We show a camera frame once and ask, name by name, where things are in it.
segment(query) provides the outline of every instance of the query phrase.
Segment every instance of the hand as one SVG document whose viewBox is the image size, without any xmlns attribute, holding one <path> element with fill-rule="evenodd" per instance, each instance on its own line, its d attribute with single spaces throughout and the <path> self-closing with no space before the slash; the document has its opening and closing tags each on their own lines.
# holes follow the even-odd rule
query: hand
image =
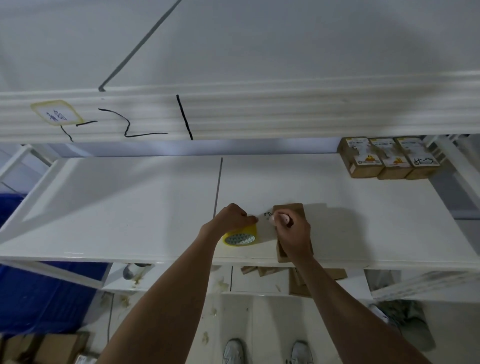
<svg viewBox="0 0 480 364">
<path fill-rule="evenodd" d="M 279 214 L 290 216 L 293 225 L 287 227 Z M 273 216 L 278 240 L 292 262 L 312 257 L 313 254 L 310 250 L 310 224 L 307 220 L 288 208 L 275 211 Z"/>
<path fill-rule="evenodd" d="M 202 226 L 204 232 L 216 239 L 216 242 L 229 231 L 241 229 L 258 222 L 255 216 L 247 216 L 238 205 L 224 207 L 212 220 Z"/>
</svg>

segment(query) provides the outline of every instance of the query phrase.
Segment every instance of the left hand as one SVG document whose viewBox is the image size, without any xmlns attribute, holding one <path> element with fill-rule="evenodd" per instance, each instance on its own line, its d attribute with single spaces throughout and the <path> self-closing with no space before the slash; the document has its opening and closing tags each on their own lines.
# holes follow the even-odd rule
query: left hand
<svg viewBox="0 0 480 364">
<path fill-rule="evenodd" d="M 257 217 L 247 216 L 237 204 L 224 207 L 212 220 L 202 226 L 200 232 L 213 236 L 217 241 L 227 232 L 258 222 Z"/>
</svg>

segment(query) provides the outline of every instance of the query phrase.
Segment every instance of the right arm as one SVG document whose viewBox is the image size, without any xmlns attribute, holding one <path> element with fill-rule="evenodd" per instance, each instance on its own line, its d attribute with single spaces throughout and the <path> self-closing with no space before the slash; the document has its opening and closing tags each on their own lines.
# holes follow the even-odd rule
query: right arm
<svg viewBox="0 0 480 364">
<path fill-rule="evenodd" d="M 293 220 L 285 226 L 278 214 Z M 344 364 L 411 363 L 429 361 L 402 336 L 350 296 L 314 259 L 310 225 L 295 211 L 274 214 L 280 243 L 307 284 L 312 298 Z"/>
</svg>

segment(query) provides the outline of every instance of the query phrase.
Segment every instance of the foot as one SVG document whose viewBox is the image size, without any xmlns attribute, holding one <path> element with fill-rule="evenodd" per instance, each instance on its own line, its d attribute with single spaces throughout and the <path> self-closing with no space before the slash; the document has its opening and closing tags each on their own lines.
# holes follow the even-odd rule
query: foot
<svg viewBox="0 0 480 364">
<path fill-rule="evenodd" d="M 304 341 L 296 341 L 292 349 L 292 364 L 313 364 L 312 352 Z"/>
<path fill-rule="evenodd" d="M 232 339 L 227 342 L 223 352 L 223 364 L 245 364 L 243 345 L 239 339 Z"/>
</svg>

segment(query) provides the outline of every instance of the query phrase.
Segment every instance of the forearm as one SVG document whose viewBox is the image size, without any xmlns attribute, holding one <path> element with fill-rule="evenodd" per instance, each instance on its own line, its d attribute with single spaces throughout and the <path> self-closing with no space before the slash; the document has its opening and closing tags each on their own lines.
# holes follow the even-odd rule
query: forearm
<svg viewBox="0 0 480 364">
<path fill-rule="evenodd" d="M 125 318 L 99 364 L 185 363 L 218 237 L 202 232 Z"/>
<path fill-rule="evenodd" d="M 343 363 L 429 363 L 338 285 L 313 258 L 293 259 Z"/>
</svg>

